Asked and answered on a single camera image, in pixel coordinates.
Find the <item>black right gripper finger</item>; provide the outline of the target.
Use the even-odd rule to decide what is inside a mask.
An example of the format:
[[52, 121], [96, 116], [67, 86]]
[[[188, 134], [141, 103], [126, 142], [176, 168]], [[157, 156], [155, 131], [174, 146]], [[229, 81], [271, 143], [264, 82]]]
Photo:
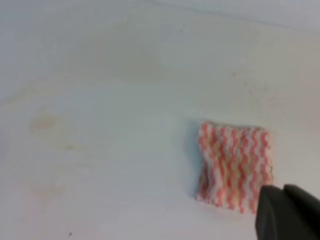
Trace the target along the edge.
[[258, 240], [320, 240], [320, 200], [293, 184], [265, 185], [255, 231]]

